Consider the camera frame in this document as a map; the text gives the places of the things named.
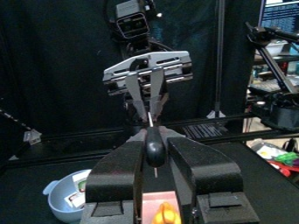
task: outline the wire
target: wire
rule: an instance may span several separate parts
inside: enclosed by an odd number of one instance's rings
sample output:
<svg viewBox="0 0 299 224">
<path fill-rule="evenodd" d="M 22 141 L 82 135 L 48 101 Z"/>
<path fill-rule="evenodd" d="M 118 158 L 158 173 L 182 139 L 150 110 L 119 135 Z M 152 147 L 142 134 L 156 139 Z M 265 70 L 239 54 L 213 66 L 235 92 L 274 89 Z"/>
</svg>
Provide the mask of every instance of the wire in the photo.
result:
<svg viewBox="0 0 299 224">
<path fill-rule="evenodd" d="M 156 41 L 148 40 L 148 43 L 152 44 L 152 45 L 156 45 L 156 46 L 162 47 L 168 52 L 172 52 L 174 51 L 174 49 L 170 46 L 167 46 L 167 45 L 164 45 L 164 44 L 162 44 L 162 43 L 159 43 Z"/>
</svg>

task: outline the cable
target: cable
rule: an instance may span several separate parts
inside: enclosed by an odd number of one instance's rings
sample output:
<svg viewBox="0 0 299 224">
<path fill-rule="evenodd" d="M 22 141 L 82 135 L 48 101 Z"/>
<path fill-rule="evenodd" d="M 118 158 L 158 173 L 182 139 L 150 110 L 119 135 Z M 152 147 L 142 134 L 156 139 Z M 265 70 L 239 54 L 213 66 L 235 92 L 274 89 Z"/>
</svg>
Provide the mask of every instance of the cable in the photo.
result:
<svg viewBox="0 0 299 224">
<path fill-rule="evenodd" d="M 168 52 L 174 51 L 174 49 L 170 46 L 167 46 L 167 45 L 164 45 L 164 44 L 162 44 L 162 43 L 159 43 L 156 41 L 148 40 L 148 43 L 152 44 L 152 45 L 160 46 Z"/>
<path fill-rule="evenodd" d="M 285 142 L 285 145 L 283 145 L 283 149 L 287 151 L 287 152 L 299 152 L 298 150 L 298 142 L 294 138 L 291 138 L 289 141 Z"/>
</svg>

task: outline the red object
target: red object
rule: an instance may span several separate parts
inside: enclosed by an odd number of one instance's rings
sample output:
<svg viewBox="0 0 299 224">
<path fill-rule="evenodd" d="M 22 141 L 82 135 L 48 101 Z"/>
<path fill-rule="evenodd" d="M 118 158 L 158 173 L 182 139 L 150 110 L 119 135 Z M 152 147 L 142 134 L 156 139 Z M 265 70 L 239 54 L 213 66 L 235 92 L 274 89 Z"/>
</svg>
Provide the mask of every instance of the red object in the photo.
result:
<svg viewBox="0 0 299 224">
<path fill-rule="evenodd" d="M 291 172 L 299 172 L 299 167 L 293 167 L 289 165 L 285 165 L 277 161 L 267 161 L 270 164 L 273 165 L 278 165 L 279 166 L 279 171 L 287 176 L 290 177 Z"/>
</svg>

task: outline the white bowl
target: white bowl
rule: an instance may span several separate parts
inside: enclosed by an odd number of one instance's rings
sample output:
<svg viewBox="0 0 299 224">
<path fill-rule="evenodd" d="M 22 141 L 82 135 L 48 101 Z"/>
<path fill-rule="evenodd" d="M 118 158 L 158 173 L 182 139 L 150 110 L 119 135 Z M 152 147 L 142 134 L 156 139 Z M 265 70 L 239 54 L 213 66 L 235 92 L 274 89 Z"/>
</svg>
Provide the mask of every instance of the white bowl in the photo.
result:
<svg viewBox="0 0 299 224">
<path fill-rule="evenodd" d="M 266 46 L 266 49 L 270 53 L 270 55 L 273 57 L 275 57 L 283 50 L 283 47 L 287 43 L 286 42 L 281 42 L 281 43 L 270 43 L 267 46 Z M 257 51 L 257 55 L 255 55 L 255 59 L 262 59 L 262 56 L 259 54 L 259 52 Z"/>
</svg>

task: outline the metal bracket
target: metal bracket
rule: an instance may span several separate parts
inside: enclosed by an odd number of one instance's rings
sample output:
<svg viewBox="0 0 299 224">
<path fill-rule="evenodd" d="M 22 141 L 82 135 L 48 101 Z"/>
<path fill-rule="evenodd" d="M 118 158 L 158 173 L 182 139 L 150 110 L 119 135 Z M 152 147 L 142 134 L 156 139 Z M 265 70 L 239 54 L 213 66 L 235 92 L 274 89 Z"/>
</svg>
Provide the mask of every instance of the metal bracket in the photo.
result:
<svg viewBox="0 0 299 224">
<path fill-rule="evenodd" d="M 38 144 L 42 141 L 42 133 L 36 129 L 31 129 L 23 134 L 23 141 L 31 145 Z"/>
</svg>

